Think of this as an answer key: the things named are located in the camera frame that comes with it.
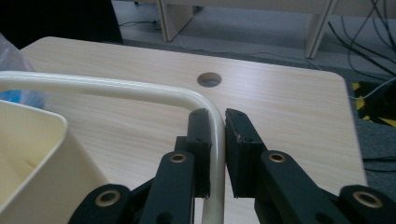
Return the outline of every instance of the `wooden table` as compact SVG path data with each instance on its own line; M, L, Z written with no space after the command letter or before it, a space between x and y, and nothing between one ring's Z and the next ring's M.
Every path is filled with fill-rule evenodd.
M111 77L178 86L247 113L269 149L289 153L321 187L366 185L344 80L336 74L155 49L55 37L22 50L37 72ZM203 73L222 81L206 88ZM155 176L163 154L187 134L189 111L168 105L49 92L47 109L64 115L112 183L134 189ZM225 223L258 223L253 200L234 199L226 176ZM200 223L202 200L196 200Z

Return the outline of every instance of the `white plastic bin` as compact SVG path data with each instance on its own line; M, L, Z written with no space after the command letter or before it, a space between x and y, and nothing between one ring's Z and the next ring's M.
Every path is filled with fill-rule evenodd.
M0 223L67 223L107 183L64 117L0 101Z

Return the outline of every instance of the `plastic bag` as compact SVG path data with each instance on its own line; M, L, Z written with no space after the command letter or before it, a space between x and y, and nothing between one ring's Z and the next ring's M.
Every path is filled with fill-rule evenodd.
M2 34L0 34L0 71L35 71L21 52L7 41ZM45 93L25 90L3 91L0 92L0 100L44 108Z

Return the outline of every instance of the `white tubular handle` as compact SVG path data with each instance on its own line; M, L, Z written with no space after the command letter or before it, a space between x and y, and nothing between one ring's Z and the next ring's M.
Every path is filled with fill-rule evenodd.
M225 130L218 109L198 92L142 82L99 77L79 77L31 72L0 72L0 91L62 91L108 96L136 101L173 105L190 111L209 111L211 137L214 142L210 161L211 196L204 202L202 223L223 223L225 180Z

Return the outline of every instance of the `screw hole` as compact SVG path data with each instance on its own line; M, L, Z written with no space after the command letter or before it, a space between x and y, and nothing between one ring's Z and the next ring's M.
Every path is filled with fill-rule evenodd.
M274 161L274 162L284 162L284 161L286 161L285 156L282 155L282 154L279 154L279 153L271 153L268 157L269 157L269 159L271 161Z
M183 162L187 159L187 157L183 154L175 154L171 157L171 162Z
M371 208L380 208L382 207L382 202L375 195L365 192L365 191L355 191L353 192L353 197L359 203L366 205Z
M120 192L116 189L109 189L96 197L95 203L100 207L108 207L120 199Z

